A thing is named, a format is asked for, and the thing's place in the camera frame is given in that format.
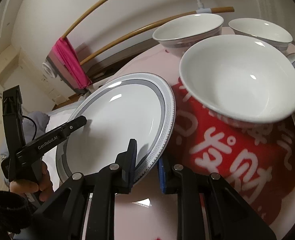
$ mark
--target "metal screw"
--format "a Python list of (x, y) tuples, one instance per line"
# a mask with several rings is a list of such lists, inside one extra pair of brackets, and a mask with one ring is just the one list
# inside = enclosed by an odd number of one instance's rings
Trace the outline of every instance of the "metal screw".
[(80, 178), (82, 178), (82, 174), (79, 172), (76, 172), (72, 175), (72, 179), (74, 179), (74, 180), (78, 180)]
[(120, 166), (119, 166), (117, 163), (112, 163), (112, 164), (110, 165), (110, 170), (115, 171), (115, 170), (117, 170), (119, 167), (120, 167)]
[(220, 179), (220, 177), (221, 177), (221, 175), (216, 173), (216, 172), (211, 173), (211, 178), (212, 179)]
[(181, 164), (175, 164), (175, 165), (174, 165), (174, 169), (175, 169), (176, 171), (181, 171), (181, 170), (183, 170), (183, 165), (181, 165)]

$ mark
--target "pink cloth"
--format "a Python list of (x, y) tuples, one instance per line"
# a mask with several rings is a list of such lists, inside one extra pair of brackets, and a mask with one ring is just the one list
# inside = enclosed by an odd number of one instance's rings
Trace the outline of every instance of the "pink cloth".
[(52, 51), (75, 79), (79, 89), (86, 88), (92, 84), (91, 80), (82, 69), (77, 54), (67, 38), (59, 38), (52, 47)]

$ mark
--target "small white bowl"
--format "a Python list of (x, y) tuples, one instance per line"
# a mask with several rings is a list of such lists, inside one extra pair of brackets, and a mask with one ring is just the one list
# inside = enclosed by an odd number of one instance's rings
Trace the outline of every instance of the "small white bowl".
[(240, 18), (231, 20), (228, 25), (235, 34), (255, 37), (276, 47), (279, 51), (287, 50), (293, 41), (292, 35), (282, 27), (260, 19)]
[(187, 15), (158, 27), (152, 37), (170, 53), (182, 57), (197, 42), (221, 35), (223, 22), (224, 19), (217, 14)]
[(253, 128), (295, 110), (295, 70), (264, 41), (221, 35), (193, 45), (179, 67), (191, 95), (224, 122)]

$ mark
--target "table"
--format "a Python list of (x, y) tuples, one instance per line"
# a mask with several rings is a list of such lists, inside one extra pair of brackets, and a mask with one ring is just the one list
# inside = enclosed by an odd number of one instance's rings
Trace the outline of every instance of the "table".
[[(225, 34), (234, 34), (234, 32), (231, 28), (224, 27), (222, 35)], [(293, 44), (290, 44), (284, 55), (287, 56), (291, 53), (295, 53)], [(168, 53), (159, 44), (134, 58), (109, 81), (129, 73), (149, 72), (161, 76), (173, 87), (178, 84), (179, 62), (180, 58)], [(157, 170), (153, 168), (144, 179), (133, 187), (129, 195), (116, 197), (115, 239), (176, 239), (176, 201), (176, 195), (161, 194)], [(275, 232), (277, 239), (282, 239), (294, 223), (295, 186), (282, 199), (281, 210), (270, 227)]]

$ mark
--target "hand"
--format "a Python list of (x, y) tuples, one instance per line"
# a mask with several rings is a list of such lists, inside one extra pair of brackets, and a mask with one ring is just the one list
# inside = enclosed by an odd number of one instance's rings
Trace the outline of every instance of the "hand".
[(50, 174), (47, 169), (47, 165), (42, 161), (42, 180), (38, 184), (35, 182), (26, 180), (26, 179), (18, 179), (16, 181), (12, 181), (10, 183), (10, 191), (13, 193), (17, 193), (21, 196), (24, 196), (24, 193), (34, 193), (39, 190), (42, 193), (39, 196), (40, 201), (46, 201), (53, 193), (53, 183), (50, 179)]

